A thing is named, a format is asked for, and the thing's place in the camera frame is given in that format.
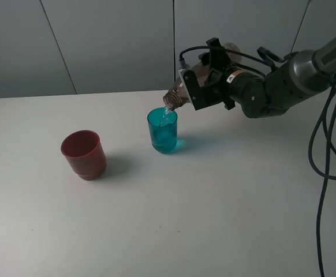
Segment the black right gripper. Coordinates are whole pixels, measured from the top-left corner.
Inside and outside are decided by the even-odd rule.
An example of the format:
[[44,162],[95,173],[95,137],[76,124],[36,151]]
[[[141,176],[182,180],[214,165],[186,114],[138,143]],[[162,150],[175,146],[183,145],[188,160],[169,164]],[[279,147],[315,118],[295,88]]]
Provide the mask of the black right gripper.
[[208,47],[206,52],[199,55],[199,60],[203,66],[203,72],[209,72],[211,69],[218,70],[223,73],[221,80],[221,93],[223,95],[223,103],[225,109],[231,110],[235,108],[235,101],[230,97],[228,77],[235,71],[241,71],[237,67],[236,54],[232,51],[223,50],[218,38],[212,38],[206,41]]

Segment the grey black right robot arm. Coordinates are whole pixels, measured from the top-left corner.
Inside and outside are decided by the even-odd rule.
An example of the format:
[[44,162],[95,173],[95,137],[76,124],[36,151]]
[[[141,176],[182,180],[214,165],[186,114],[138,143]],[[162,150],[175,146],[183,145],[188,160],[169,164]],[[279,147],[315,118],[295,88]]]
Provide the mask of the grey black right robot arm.
[[258,62],[268,66],[268,74],[234,62],[234,51],[217,38],[207,41],[206,52],[199,56],[203,74],[186,80],[195,109],[224,103],[230,110],[239,104],[248,118],[263,118],[286,113],[291,107],[315,96],[336,82],[336,38],[313,51],[290,53],[283,58],[259,47]]

